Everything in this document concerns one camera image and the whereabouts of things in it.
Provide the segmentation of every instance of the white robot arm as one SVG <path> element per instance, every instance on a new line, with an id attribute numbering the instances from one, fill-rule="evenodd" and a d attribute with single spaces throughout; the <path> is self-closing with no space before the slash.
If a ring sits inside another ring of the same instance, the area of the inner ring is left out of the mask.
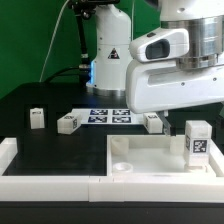
<path id="1" fill-rule="evenodd" d="M 224 101 L 223 0 L 147 0 L 161 27 L 134 40 L 126 77 L 135 113 Z"/>

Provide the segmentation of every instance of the warning label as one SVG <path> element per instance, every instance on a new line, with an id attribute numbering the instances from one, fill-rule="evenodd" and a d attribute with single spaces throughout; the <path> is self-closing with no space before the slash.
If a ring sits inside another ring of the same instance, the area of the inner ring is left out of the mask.
<path id="1" fill-rule="evenodd" d="M 120 57 L 119 57 L 115 48 L 113 48 L 113 50 L 111 51 L 108 59 L 120 59 Z"/>

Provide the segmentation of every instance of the white cube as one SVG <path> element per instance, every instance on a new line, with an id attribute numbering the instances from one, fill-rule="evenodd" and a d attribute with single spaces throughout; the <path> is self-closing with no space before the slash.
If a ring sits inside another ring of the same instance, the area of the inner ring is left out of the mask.
<path id="1" fill-rule="evenodd" d="M 149 134 L 163 132 L 163 122 L 156 113 L 143 114 L 143 122 Z"/>
<path id="2" fill-rule="evenodd" d="M 212 127 L 206 121 L 187 121 L 184 158 L 188 166 L 209 164 Z"/>
<path id="3" fill-rule="evenodd" d="M 189 138 L 211 138 L 212 126 L 206 121 L 187 121 L 185 135 Z"/>
<path id="4" fill-rule="evenodd" d="M 31 129 L 45 128 L 43 108 L 34 108 L 30 110 Z"/>
<path id="5" fill-rule="evenodd" d="M 72 134 L 81 126 L 81 115 L 68 113 L 57 121 L 58 133 Z"/>

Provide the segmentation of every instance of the black cable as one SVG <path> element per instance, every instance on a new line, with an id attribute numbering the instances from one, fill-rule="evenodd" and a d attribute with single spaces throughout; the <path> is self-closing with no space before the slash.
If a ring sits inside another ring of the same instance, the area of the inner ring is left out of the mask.
<path id="1" fill-rule="evenodd" d="M 55 72 L 52 76 L 48 77 L 44 82 L 49 83 L 52 79 L 59 77 L 59 76 L 73 76 L 77 74 L 63 74 L 64 72 L 71 71 L 71 70 L 78 70 L 79 67 L 69 67 L 59 70 L 58 72 Z"/>

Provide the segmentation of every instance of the small white block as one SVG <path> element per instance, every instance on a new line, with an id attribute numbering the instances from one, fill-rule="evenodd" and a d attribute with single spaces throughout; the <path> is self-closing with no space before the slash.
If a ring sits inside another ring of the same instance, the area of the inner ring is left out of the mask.
<path id="1" fill-rule="evenodd" d="M 81 115 L 68 113 L 57 121 L 58 133 L 72 134 L 81 126 Z"/>
<path id="2" fill-rule="evenodd" d="M 43 108 L 34 108 L 30 110 L 31 129 L 45 128 Z"/>
<path id="3" fill-rule="evenodd" d="M 163 132 L 163 122 L 156 113 L 143 114 L 143 121 L 145 128 L 150 134 Z"/>
<path id="4" fill-rule="evenodd" d="M 187 121 L 185 135 L 189 138 L 211 138 L 212 126 L 206 121 Z"/>
<path id="5" fill-rule="evenodd" d="M 184 159 L 187 166 L 208 165 L 211 125 L 206 121 L 187 121 L 185 131 Z"/>

